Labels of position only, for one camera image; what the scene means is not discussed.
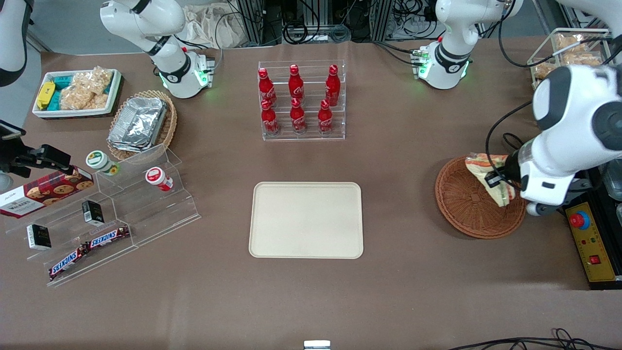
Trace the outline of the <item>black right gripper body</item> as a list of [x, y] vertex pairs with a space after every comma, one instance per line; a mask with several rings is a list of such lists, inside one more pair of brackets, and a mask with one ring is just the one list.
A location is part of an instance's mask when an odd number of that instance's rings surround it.
[[21, 138], [26, 135], [25, 130], [9, 122], [1, 121], [0, 123], [1, 171], [28, 178], [32, 168], [45, 168], [45, 164], [32, 153], [36, 150], [26, 146], [22, 141]]

